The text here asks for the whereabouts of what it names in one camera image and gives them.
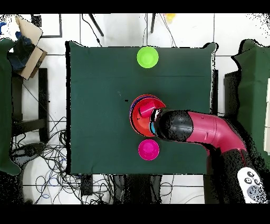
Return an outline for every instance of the cardboard box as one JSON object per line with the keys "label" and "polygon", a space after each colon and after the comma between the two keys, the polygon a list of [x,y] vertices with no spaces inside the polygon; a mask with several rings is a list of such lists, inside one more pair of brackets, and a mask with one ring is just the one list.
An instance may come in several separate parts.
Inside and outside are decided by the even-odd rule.
{"label": "cardboard box", "polygon": [[[33,23],[23,19],[21,16],[16,16],[16,23],[19,25],[22,35],[29,38],[36,46],[40,40],[40,37],[42,36],[42,30]],[[36,46],[30,55],[25,68],[21,72],[18,72],[18,74],[26,80],[28,80],[30,77],[34,77],[46,55],[46,51]]]}

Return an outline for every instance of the green bowl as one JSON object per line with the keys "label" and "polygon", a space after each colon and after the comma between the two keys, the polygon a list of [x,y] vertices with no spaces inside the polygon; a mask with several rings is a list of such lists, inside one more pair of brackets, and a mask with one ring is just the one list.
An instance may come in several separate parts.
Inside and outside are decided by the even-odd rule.
{"label": "green bowl", "polygon": [[143,68],[150,69],[158,62],[158,52],[151,46],[141,48],[137,53],[137,61]]}

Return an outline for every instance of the white tile floor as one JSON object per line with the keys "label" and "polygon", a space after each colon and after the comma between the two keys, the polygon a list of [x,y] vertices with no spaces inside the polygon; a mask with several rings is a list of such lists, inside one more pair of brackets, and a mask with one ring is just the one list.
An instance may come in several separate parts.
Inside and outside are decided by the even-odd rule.
{"label": "white tile floor", "polygon": [[[159,47],[171,47],[171,36],[166,29],[160,15],[156,16],[154,33],[150,33],[152,14],[148,14],[148,45]],[[145,14],[95,14],[97,23],[104,33],[102,38],[93,25],[87,14],[84,19],[93,27],[102,46],[142,46],[146,45],[146,34],[143,39],[143,32],[146,28],[144,20]],[[264,22],[264,17],[258,14],[177,14],[171,24],[168,24],[175,43],[179,47],[201,48],[208,42],[216,42],[219,49],[216,52],[216,69],[219,70],[219,90],[218,90],[218,111],[224,112],[223,78],[228,72],[237,70],[237,65],[230,58],[238,52],[239,45],[244,39],[256,39],[263,45],[270,45],[269,25]],[[62,38],[40,39],[38,46],[48,52],[41,68],[48,68],[49,78],[49,109],[50,127],[52,121],[58,121],[66,116],[66,70],[65,70],[65,45],[66,40],[77,41],[85,46],[99,46],[94,34],[88,24],[81,20],[80,14],[62,14]],[[24,81],[31,93],[37,98],[37,75],[29,81]],[[36,119],[38,103],[28,93],[23,91],[23,115],[24,119]],[[62,120],[57,127],[64,129],[66,119]],[[27,133],[27,138],[23,143],[38,142],[37,133]],[[35,187],[36,178],[45,175],[49,168],[42,158],[36,158],[29,162],[24,173],[24,194],[25,198],[34,201],[39,198],[40,193]],[[94,175],[94,180],[101,179],[101,175]],[[204,203],[203,176],[202,175],[164,175],[162,183],[172,184],[172,194],[162,197],[162,203]],[[60,186],[49,186],[44,193],[51,195],[54,199],[60,190]],[[161,195],[170,193],[171,187],[164,183],[161,187]],[[41,198],[38,204],[51,204],[51,198]],[[80,204],[74,194],[61,191],[59,197],[55,198],[55,204]]]}

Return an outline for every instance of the white remote control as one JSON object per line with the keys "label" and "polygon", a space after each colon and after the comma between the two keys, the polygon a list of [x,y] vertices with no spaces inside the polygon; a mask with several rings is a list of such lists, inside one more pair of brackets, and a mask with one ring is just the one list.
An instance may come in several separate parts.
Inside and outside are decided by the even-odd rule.
{"label": "white remote control", "polygon": [[269,203],[261,179],[255,170],[244,167],[237,173],[246,203]]}

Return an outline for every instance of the yellow object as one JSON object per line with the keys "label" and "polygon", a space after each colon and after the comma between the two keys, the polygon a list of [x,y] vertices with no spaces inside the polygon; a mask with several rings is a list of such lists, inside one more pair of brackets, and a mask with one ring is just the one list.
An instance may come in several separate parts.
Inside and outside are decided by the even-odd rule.
{"label": "yellow object", "polygon": [[175,15],[176,15],[175,13],[165,13],[167,22],[171,23],[172,19],[175,17]]}

